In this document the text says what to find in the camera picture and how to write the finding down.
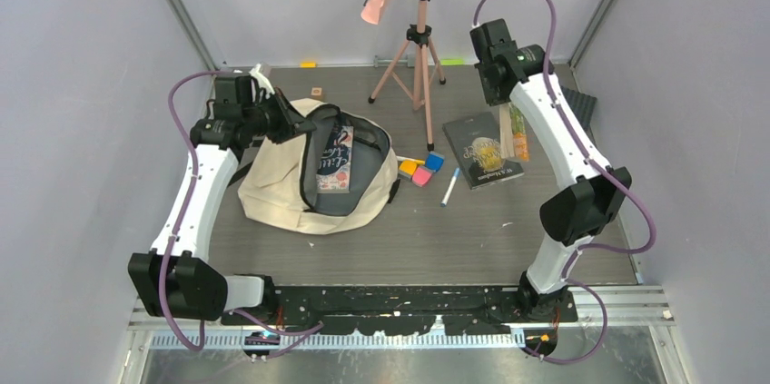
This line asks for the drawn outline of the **black hardcover book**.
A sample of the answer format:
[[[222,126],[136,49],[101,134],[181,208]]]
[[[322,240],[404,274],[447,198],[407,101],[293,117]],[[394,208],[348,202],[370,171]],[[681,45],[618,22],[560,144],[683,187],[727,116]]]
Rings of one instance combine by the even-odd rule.
[[[442,129],[471,190],[524,175],[520,163],[501,156],[499,124],[491,112],[444,123]]]

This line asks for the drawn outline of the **white patterned book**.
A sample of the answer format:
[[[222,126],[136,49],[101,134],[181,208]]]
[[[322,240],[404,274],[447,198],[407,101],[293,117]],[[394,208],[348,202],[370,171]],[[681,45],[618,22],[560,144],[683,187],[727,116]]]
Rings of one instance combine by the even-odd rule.
[[[350,191],[353,127],[334,124],[316,173],[319,193]]]

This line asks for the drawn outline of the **orange green paperback book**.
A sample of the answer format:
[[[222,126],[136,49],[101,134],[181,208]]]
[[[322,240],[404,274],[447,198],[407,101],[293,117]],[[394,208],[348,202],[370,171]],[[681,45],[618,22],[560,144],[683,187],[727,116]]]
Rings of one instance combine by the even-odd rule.
[[[499,129],[501,157],[517,162],[528,162],[530,155],[526,120],[513,103],[505,103],[499,107]]]

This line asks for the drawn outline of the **beige canvas backpack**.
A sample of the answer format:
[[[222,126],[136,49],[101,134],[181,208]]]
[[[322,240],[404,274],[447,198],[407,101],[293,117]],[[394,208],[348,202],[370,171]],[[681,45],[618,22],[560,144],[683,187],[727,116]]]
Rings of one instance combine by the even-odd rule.
[[[276,144],[266,141],[238,189],[245,215],[305,234],[359,229],[392,201],[399,185],[391,136],[372,120],[313,99],[293,101],[316,130]],[[350,191],[319,193],[316,173],[332,126],[353,127]]]

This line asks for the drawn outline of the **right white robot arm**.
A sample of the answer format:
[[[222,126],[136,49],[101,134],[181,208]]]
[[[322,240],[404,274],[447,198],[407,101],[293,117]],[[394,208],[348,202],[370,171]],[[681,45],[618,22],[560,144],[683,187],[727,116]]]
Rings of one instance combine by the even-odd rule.
[[[522,112],[557,179],[558,193],[539,209],[545,238],[516,293],[521,314],[543,320],[565,299],[579,252],[616,218],[631,175],[590,141],[541,46],[518,47],[502,19],[473,27],[469,36],[486,103]]]

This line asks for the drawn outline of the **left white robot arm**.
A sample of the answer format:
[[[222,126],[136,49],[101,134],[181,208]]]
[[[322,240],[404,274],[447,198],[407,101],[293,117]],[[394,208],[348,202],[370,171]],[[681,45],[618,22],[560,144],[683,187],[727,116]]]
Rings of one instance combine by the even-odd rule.
[[[213,79],[213,105],[191,129],[172,115],[188,150],[183,181],[166,223],[149,251],[131,256],[128,274],[151,316],[214,321],[243,308],[254,322],[266,324],[279,309],[271,278],[223,276],[210,266],[213,225],[243,153],[255,140],[286,143],[316,127],[260,65],[203,75]]]

